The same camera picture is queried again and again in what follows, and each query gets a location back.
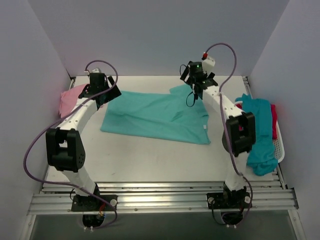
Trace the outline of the mint green t-shirt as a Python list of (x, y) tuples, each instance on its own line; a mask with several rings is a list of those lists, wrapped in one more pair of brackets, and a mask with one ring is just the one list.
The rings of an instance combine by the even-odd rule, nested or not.
[(203, 102), (193, 100), (189, 86), (179, 85), (166, 94), (123, 91), (108, 103), (100, 130), (208, 145), (208, 120)]

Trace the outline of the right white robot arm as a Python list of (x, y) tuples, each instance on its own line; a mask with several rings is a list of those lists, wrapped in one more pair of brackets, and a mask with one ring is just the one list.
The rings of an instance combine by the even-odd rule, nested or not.
[(232, 207), (240, 201), (238, 191), (246, 185), (244, 176), (248, 153), (256, 142), (255, 117), (237, 107), (222, 93), (221, 86), (214, 80), (215, 74), (211, 72), (214, 65), (215, 61), (211, 59), (189, 61), (180, 79), (190, 86), (194, 101), (201, 99), (221, 114), (222, 144), (231, 156), (224, 181), (228, 190), (222, 193), (222, 200), (225, 205)]

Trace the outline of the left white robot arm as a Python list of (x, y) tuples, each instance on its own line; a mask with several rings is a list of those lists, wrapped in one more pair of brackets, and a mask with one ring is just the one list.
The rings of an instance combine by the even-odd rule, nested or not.
[(101, 197), (84, 167), (86, 152), (81, 133), (99, 108), (119, 97), (121, 92), (113, 77), (105, 73), (92, 72), (88, 79), (88, 84), (71, 91), (78, 95), (68, 107), (70, 112), (63, 111), (63, 121), (46, 131), (45, 140), (48, 164), (67, 177), (76, 194), (83, 196), (82, 202), (88, 209), (95, 210), (100, 206)]

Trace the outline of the folded pink t-shirt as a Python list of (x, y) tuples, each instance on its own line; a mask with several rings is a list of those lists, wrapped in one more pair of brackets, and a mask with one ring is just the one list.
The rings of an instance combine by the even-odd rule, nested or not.
[(63, 119), (77, 107), (79, 95), (83, 92), (87, 84), (78, 85), (64, 91), (60, 97), (59, 115)]

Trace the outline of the red t-shirt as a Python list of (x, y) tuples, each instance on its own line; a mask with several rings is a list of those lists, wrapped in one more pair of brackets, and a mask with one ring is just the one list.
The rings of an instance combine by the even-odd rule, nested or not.
[(277, 121), (278, 116), (276, 112), (276, 106), (271, 104), (268, 100), (256, 98), (238, 98), (236, 99), (236, 105), (243, 109), (246, 113), (252, 113), (255, 118), (255, 134), (256, 141), (262, 140), (271, 141), (276, 140), (277, 134)]

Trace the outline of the white laundry basket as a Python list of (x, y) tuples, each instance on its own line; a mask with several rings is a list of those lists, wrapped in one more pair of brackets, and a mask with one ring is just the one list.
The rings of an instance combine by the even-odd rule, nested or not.
[(274, 150), (275, 158), (278, 160), (278, 163), (280, 163), (284, 159), (285, 150), (282, 142), (281, 132), (279, 130), (278, 121), (276, 123), (276, 130), (277, 130), (277, 139), (272, 140), (272, 142), (275, 147), (275, 150)]

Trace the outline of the teal blue t-shirt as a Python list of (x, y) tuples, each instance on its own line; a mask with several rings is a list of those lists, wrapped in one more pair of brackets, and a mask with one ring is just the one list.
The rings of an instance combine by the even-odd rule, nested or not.
[(271, 104), (266, 99), (252, 98), (243, 94), (235, 99), (242, 102), (241, 108), (246, 113), (253, 113), (255, 117), (256, 142), (252, 146), (247, 158), (247, 165), (257, 176), (264, 176), (273, 172), (278, 164), (273, 144), (273, 117)]

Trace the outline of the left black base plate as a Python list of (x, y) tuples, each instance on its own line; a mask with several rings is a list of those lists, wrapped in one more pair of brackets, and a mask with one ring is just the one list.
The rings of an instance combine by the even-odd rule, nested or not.
[[(101, 195), (102, 199), (110, 203), (115, 209), (117, 208), (118, 195), (107, 194)], [(71, 211), (72, 212), (98, 212), (104, 203), (92, 196), (81, 196), (76, 194), (73, 197)]]

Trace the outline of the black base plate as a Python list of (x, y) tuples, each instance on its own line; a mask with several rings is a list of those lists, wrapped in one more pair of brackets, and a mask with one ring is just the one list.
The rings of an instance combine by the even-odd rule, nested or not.
[(252, 207), (251, 198), (246, 191), (209, 192), (206, 194), (207, 207), (214, 210), (248, 209)]
[[(102, 199), (110, 203), (115, 209), (117, 208), (118, 195), (107, 194), (101, 195)], [(73, 197), (71, 211), (72, 212), (98, 212), (104, 203), (92, 196), (81, 196), (76, 194)]]

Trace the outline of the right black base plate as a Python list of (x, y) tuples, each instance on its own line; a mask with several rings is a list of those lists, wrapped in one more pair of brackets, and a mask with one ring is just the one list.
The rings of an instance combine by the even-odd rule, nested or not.
[(248, 209), (252, 207), (251, 198), (246, 191), (209, 192), (206, 194), (207, 207), (214, 210)]

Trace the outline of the aluminium rail frame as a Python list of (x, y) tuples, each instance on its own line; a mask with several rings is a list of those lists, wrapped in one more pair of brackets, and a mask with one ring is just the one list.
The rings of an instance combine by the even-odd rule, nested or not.
[[(182, 85), (178, 76), (120, 76), (122, 91), (169, 93)], [(85, 168), (98, 183), (101, 194), (117, 195), (120, 217), (209, 213), (207, 193), (222, 193), (229, 155), (222, 143), (222, 122), (218, 110), (205, 103), (209, 113), (210, 145), (103, 133), (100, 126), (106, 107), (95, 113), (82, 132), (87, 154)], [(255, 176), (247, 168), (253, 188), (250, 213), (285, 211), (289, 223), (298, 203), (295, 191), (286, 189), (279, 167), (269, 175)], [(36, 216), (80, 215), (71, 212), (71, 187), (44, 184), (32, 197), (28, 214)]]

